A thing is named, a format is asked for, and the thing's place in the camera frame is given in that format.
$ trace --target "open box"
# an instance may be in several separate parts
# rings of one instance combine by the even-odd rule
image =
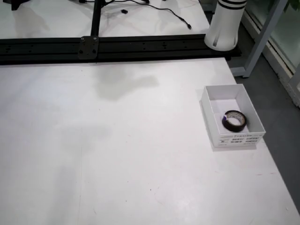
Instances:
[[[266,133],[242,84],[205,86],[201,104],[214,147],[254,145]],[[222,118],[229,110],[246,116],[242,131],[231,132],[223,126]]]

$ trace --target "roll of tape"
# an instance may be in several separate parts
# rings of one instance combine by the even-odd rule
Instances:
[[[229,121],[229,118],[235,118],[237,121],[239,121],[240,124],[236,125],[231,123]],[[240,132],[245,128],[247,124],[247,118],[244,114],[242,114],[239,111],[229,110],[225,113],[224,117],[222,118],[222,124],[229,131]]]

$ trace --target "metal frame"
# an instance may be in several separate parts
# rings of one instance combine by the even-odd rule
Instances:
[[[255,45],[246,60],[245,66],[231,68],[233,76],[242,76],[244,78],[250,77],[254,66],[256,65],[261,53],[263,52],[264,47],[268,42],[268,39],[271,36],[272,31],[274,30],[278,20],[280,19],[287,1],[288,0],[277,0],[273,5],[259,36],[257,37],[257,39],[255,39]]]
[[[91,35],[78,38],[31,38],[0,40],[0,65],[37,63],[86,63],[146,60],[181,60],[240,56],[210,49],[205,35],[98,37],[101,8],[95,0]]]
[[[296,106],[300,106],[300,64],[298,65],[295,74],[286,85],[286,90],[292,98]]]

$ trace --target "white tabletop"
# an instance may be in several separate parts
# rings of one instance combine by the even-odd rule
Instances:
[[[71,0],[31,0],[11,11],[0,2],[0,38],[65,38],[90,35],[94,3]],[[102,9],[100,37],[205,34],[209,23],[198,0],[150,0],[170,8],[192,25],[189,30],[168,11],[135,3],[115,3]],[[128,14],[120,11],[126,9]]]
[[[224,59],[0,69],[0,224],[298,225],[264,141],[214,151]]]

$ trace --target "gray floor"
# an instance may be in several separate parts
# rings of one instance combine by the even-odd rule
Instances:
[[[239,47],[243,59],[253,45],[252,38],[241,25]],[[261,118],[266,129],[265,142],[300,212],[300,109],[294,106],[263,56],[249,78],[237,77],[236,82],[245,86]]]

